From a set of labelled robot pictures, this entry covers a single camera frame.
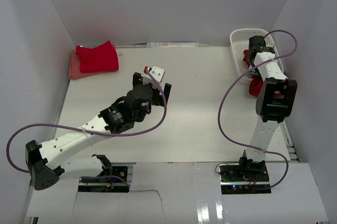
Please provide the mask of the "dark red t-shirt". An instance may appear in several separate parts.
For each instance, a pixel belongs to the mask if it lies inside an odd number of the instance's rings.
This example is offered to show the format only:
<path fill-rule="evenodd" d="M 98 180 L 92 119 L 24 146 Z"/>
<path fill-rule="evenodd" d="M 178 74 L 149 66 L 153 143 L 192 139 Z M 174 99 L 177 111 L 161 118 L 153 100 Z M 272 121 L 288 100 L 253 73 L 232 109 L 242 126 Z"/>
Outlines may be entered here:
<path fill-rule="evenodd" d="M 248 61 L 248 52 L 249 52 L 248 50 L 244 50 L 243 61 L 247 64 L 248 67 L 250 67 L 251 65 Z M 252 80 L 249 84 L 249 94 L 251 96 L 258 97 L 262 86 L 263 86 L 263 80 L 261 76 L 253 75 Z"/>

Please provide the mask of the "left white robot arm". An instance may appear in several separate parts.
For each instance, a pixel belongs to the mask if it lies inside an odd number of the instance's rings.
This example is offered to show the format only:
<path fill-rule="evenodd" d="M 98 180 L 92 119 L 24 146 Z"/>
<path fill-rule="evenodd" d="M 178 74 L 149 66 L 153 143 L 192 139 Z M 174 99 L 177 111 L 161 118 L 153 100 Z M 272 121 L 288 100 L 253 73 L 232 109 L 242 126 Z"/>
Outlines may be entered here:
<path fill-rule="evenodd" d="M 60 179 L 65 163 L 80 151 L 126 131 L 142 122 L 152 106 L 167 107 L 171 84 L 161 85 L 165 70 L 145 67 L 144 74 L 134 73 L 133 88 L 79 128 L 58 138 L 25 146 L 25 159 L 35 190 L 45 190 Z"/>

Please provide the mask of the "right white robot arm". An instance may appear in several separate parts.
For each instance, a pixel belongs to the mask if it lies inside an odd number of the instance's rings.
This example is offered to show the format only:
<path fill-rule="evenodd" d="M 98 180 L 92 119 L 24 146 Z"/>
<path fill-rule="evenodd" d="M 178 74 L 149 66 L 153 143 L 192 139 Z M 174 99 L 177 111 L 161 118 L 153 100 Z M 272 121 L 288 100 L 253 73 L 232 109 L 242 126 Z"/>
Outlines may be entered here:
<path fill-rule="evenodd" d="M 266 45 L 264 36 L 249 39 L 247 61 L 262 78 L 255 110 L 257 123 L 250 145 L 240 158 L 240 173 L 251 179 L 265 171 L 265 151 L 279 124 L 290 116 L 298 84 L 280 69 L 275 50 Z"/>

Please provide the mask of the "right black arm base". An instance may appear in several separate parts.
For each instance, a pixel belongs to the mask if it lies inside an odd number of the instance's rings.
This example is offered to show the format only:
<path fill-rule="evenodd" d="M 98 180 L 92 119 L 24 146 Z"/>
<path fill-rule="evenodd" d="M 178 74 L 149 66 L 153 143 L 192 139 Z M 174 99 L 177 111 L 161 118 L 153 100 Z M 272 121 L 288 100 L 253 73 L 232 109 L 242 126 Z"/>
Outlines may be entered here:
<path fill-rule="evenodd" d="M 238 164 L 219 163 L 215 172 L 220 176 L 222 195 L 270 194 L 270 179 L 266 167 L 259 174 L 242 174 Z"/>

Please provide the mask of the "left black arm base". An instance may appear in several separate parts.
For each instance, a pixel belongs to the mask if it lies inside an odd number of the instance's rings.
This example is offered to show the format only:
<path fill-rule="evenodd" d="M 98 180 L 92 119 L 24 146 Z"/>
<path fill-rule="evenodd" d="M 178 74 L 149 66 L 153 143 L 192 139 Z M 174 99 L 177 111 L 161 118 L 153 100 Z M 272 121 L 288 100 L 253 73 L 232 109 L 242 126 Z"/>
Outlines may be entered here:
<path fill-rule="evenodd" d="M 78 192 L 128 193 L 132 180 L 131 166 L 112 166 L 102 171 L 98 178 L 81 178 Z"/>

